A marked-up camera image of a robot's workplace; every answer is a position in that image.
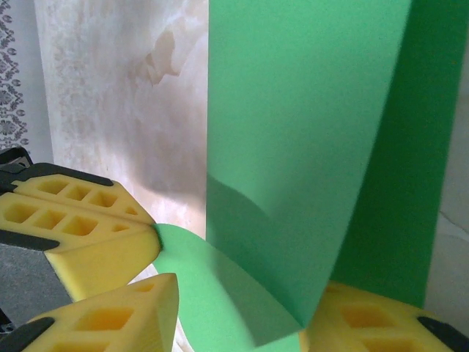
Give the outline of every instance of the yellow foam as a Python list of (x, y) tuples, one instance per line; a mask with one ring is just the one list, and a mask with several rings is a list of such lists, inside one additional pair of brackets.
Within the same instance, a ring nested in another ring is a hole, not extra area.
[(170, 352), (179, 294), (175, 274), (55, 309), (55, 323), (23, 352)]
[(401, 302), (331, 282), (310, 326), (300, 333), (302, 352), (451, 352), (416, 319), (435, 318)]
[(0, 228), (60, 242), (45, 255), (74, 301), (126, 285), (160, 251), (149, 225), (20, 194), (0, 196)]
[(64, 175), (34, 177), (25, 182), (15, 181), (15, 193), (80, 207), (121, 219), (151, 225), (152, 217), (118, 182), (113, 186), (80, 180)]

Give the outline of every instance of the patterned fabric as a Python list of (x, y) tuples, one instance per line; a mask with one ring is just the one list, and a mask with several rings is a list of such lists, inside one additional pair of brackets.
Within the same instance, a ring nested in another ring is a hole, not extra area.
[(21, 93), (21, 81), (15, 77), (20, 72), (15, 61), (17, 54), (15, 33), (9, 29), (13, 22), (10, 0), (0, 3), (0, 149), (25, 147), (29, 144), (27, 125), (22, 121), (26, 112)]

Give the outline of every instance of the black clamp jaw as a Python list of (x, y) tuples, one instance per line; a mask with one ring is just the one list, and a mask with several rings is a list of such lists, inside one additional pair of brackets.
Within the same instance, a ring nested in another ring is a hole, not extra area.
[(453, 352), (469, 352), (469, 338), (453, 326), (428, 317), (417, 320)]
[(47, 175), (65, 175), (81, 180), (97, 183), (102, 186), (113, 186), (114, 183), (108, 178), (91, 175), (67, 167), (48, 163), (32, 162), (26, 149), (14, 147), (0, 151), (0, 195), (14, 192), (15, 181), (27, 181), (30, 178)]
[[(14, 147), (0, 151), (0, 170), (3, 172), (20, 172), (33, 164), (26, 149)], [(0, 339), (15, 330), (12, 322), (0, 309)]]

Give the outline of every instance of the green paper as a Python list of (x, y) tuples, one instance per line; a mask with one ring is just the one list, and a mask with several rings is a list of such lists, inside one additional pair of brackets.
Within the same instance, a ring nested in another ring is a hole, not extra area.
[(333, 278), (423, 306), (469, 1), (414, 1)]
[(298, 323), (245, 271), (187, 230), (155, 229), (163, 251), (154, 264), (160, 274), (177, 275), (179, 316), (195, 351), (300, 350)]
[(207, 241), (303, 327), (347, 233), (409, 9), (210, 2)]

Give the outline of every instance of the green cardstock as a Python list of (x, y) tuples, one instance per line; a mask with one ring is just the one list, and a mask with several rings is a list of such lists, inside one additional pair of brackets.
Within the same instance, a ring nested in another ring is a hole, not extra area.
[(195, 351), (300, 350), (299, 324), (243, 269), (187, 230), (155, 228), (163, 251), (154, 264), (177, 275), (179, 316)]
[(347, 233), (410, 3), (210, 2), (207, 241), (303, 327)]
[(335, 280), (423, 305), (468, 15), (414, 1)]

